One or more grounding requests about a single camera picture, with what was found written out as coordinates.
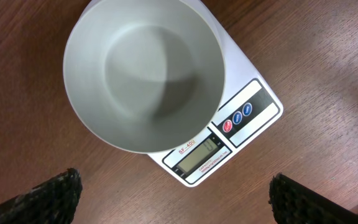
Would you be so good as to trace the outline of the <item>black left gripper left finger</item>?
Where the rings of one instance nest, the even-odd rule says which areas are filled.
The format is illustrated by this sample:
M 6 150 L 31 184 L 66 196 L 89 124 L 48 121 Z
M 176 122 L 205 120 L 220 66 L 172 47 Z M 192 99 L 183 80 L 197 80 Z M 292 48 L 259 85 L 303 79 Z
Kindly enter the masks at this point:
M 78 170 L 67 171 L 0 204 L 0 223 L 69 224 L 83 189 Z

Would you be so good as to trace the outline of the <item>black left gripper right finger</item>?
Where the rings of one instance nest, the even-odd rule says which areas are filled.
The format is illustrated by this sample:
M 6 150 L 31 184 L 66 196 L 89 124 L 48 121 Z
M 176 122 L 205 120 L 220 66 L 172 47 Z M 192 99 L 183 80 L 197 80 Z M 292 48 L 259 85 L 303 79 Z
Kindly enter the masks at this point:
M 358 223 L 358 215 L 279 173 L 269 185 L 269 204 L 279 224 Z

